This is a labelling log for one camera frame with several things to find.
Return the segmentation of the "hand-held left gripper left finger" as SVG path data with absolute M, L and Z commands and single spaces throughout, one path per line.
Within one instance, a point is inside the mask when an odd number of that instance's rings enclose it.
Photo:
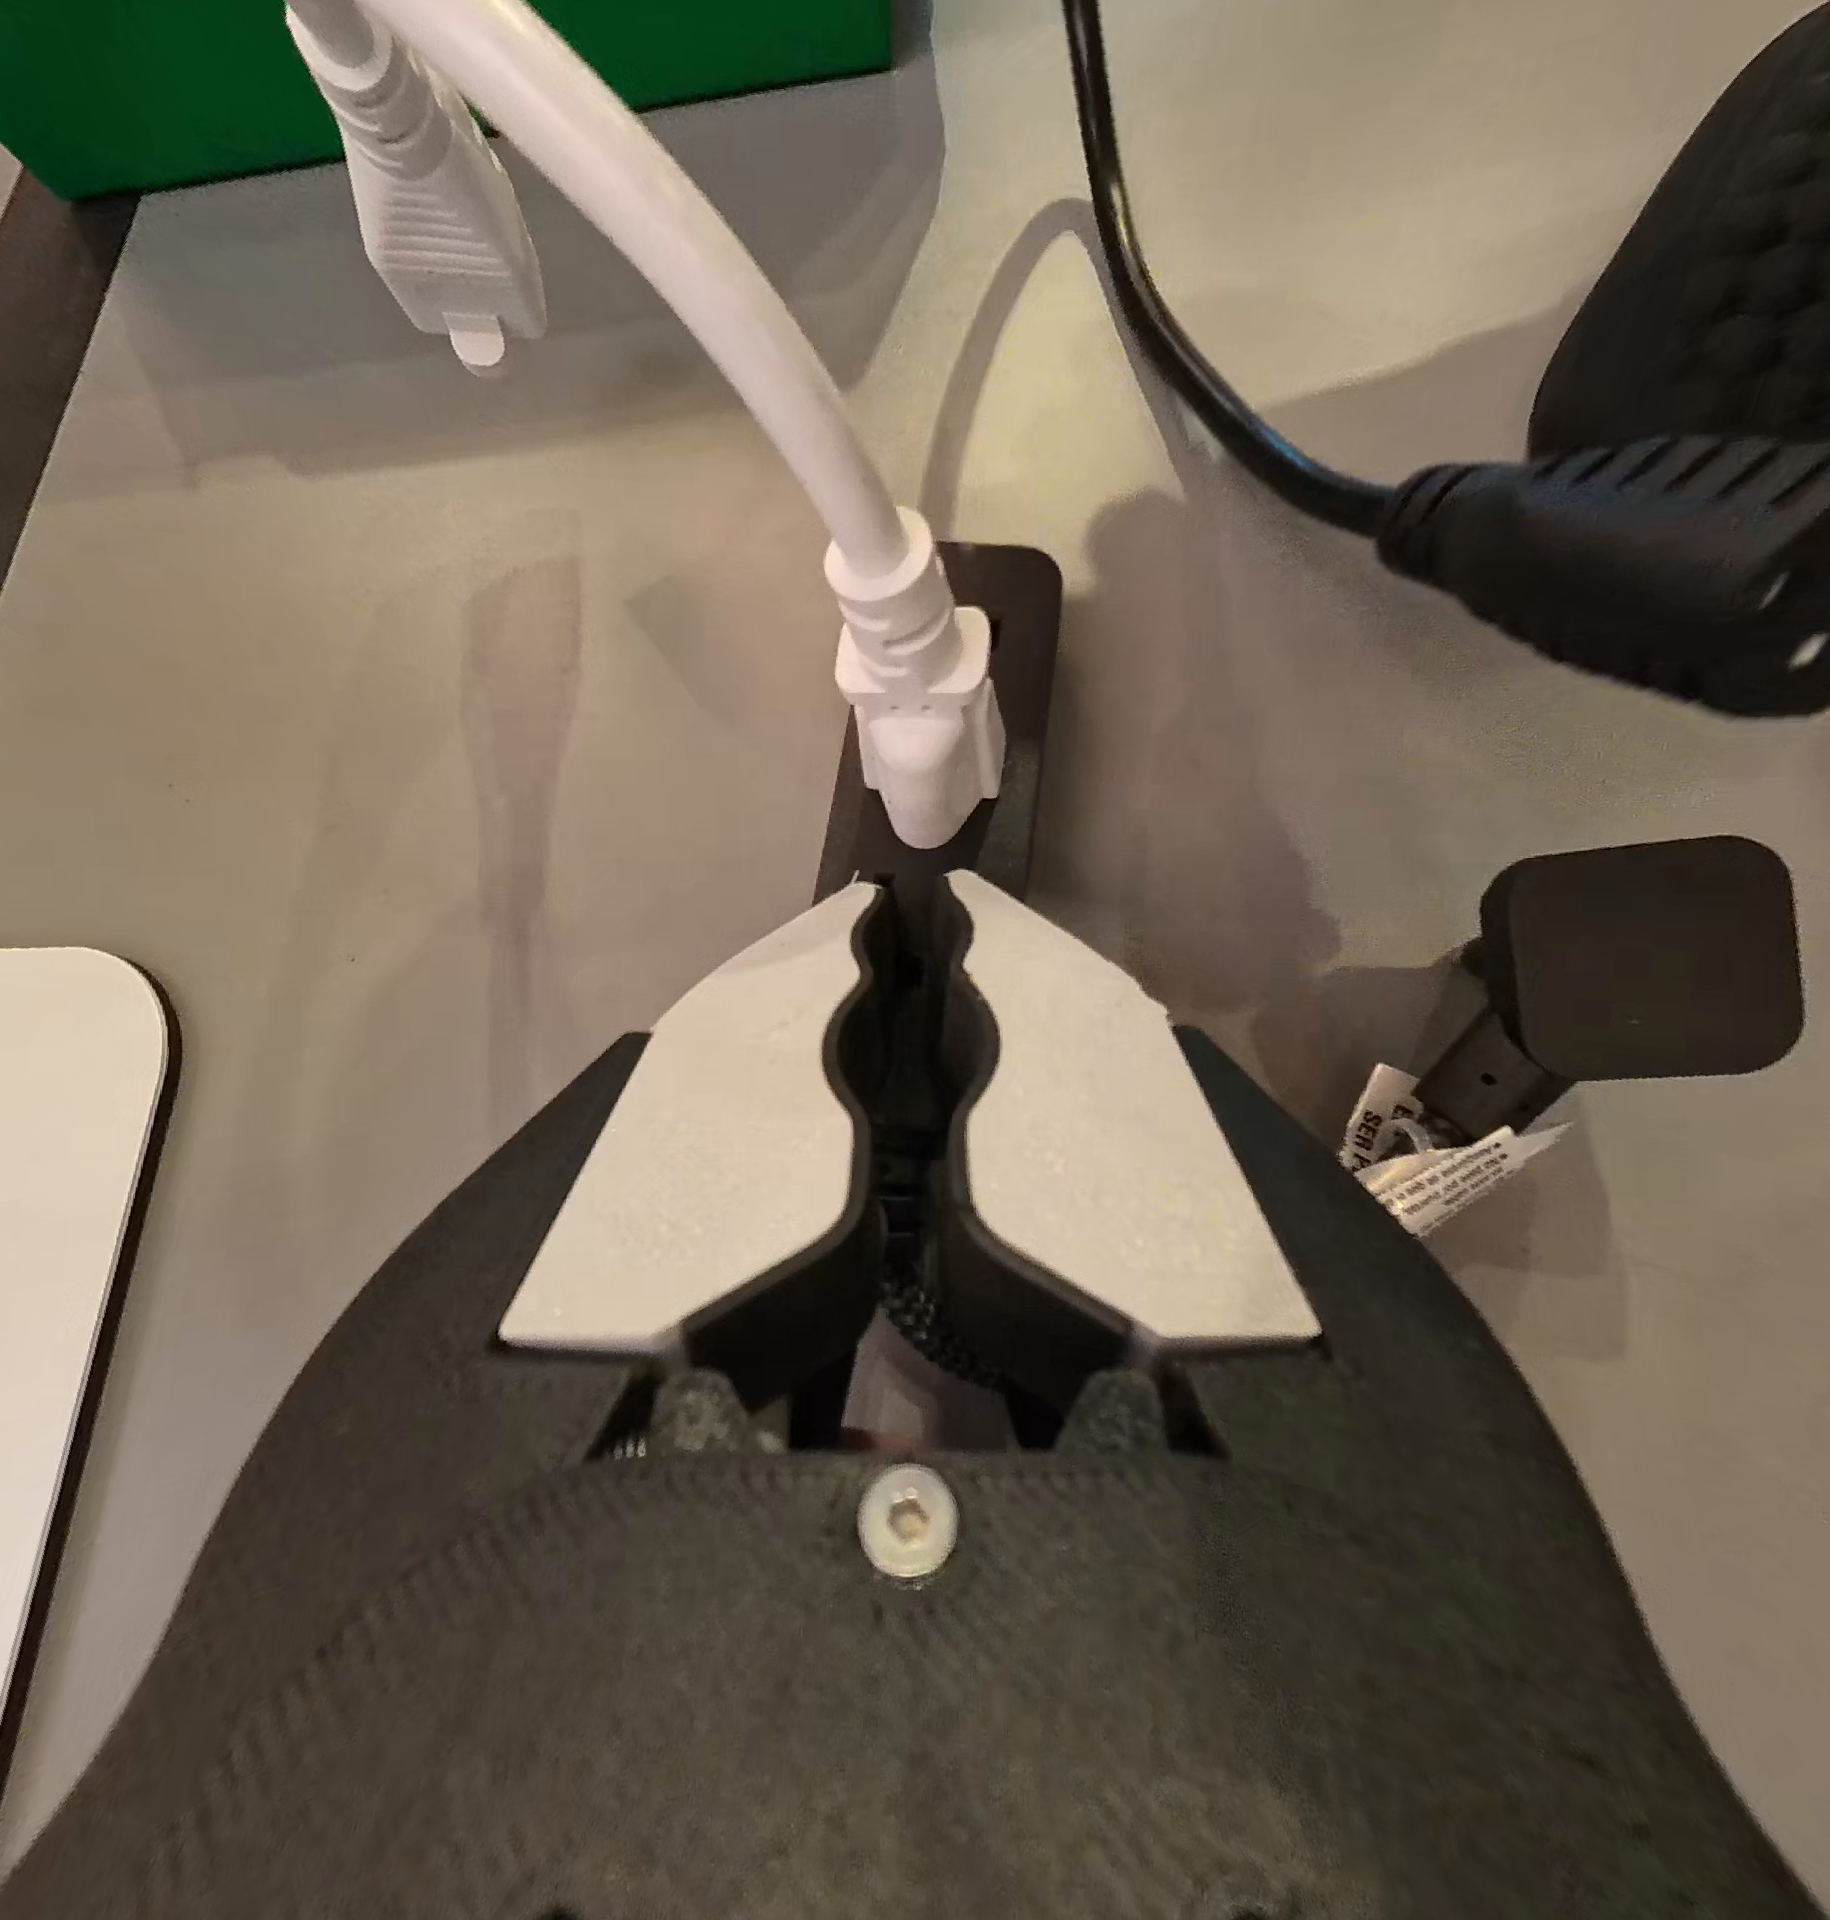
M 846 885 L 657 1024 L 499 1326 L 517 1354 L 725 1376 L 757 1409 L 876 1303 L 869 1097 L 894 913 Z

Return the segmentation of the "green plastic bin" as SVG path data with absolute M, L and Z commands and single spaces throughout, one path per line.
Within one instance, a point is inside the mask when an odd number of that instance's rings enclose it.
M 889 2 L 536 2 L 632 109 L 880 74 Z M 0 2 L 0 146 L 63 202 L 340 156 L 279 2 Z

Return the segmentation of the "black mesh pad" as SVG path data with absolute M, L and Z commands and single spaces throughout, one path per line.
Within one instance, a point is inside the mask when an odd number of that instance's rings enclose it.
M 1830 444 L 1830 6 L 1743 67 L 1555 346 L 1528 454 Z

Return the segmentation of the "black flat strip plug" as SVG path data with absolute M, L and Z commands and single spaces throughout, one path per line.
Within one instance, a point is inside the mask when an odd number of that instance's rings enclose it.
M 1807 1026 L 1791 873 L 1739 834 L 1518 859 L 1460 965 L 1483 1011 L 1413 1095 L 1457 1148 L 1575 1087 L 1772 1068 Z

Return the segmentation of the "white cord connector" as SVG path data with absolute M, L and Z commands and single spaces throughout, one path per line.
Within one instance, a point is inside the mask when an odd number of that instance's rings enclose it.
M 282 8 L 336 122 L 369 262 L 406 320 L 476 378 L 546 328 L 518 197 L 465 98 L 357 2 Z

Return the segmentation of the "white power plug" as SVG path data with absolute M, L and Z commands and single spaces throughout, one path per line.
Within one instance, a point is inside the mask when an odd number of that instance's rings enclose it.
M 929 523 L 897 510 L 906 553 L 862 567 L 829 548 L 842 610 L 835 678 L 855 713 L 862 779 L 901 842 L 930 853 L 998 795 L 1005 718 L 993 622 L 960 603 Z

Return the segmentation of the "black power strip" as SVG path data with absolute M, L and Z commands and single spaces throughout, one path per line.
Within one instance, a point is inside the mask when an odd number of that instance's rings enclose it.
M 864 938 L 876 966 L 862 1043 L 869 1068 L 864 1113 L 875 1141 L 903 1144 L 940 1137 L 950 1116 L 950 1095 L 934 1064 L 934 979 L 940 970 L 940 938 L 930 931 L 935 882 L 971 870 L 1016 900 L 1030 891 L 1063 615 L 1059 567 L 1034 548 L 946 539 L 937 556 L 959 601 L 991 619 L 991 684 L 1005 720 L 998 795 L 978 804 L 946 848 L 911 851 L 862 779 L 850 725 L 810 895 L 823 900 L 855 880 L 887 891 L 887 929 L 871 924 Z

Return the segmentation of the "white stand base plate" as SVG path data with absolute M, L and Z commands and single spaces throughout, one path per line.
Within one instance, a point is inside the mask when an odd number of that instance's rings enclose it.
M 170 1060 L 133 965 L 0 949 L 0 1728 Z

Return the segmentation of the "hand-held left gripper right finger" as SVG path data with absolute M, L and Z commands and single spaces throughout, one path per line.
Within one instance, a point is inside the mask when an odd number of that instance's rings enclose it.
M 935 885 L 935 1072 L 935 1289 L 1005 1387 L 1319 1341 L 1166 1008 L 981 875 Z

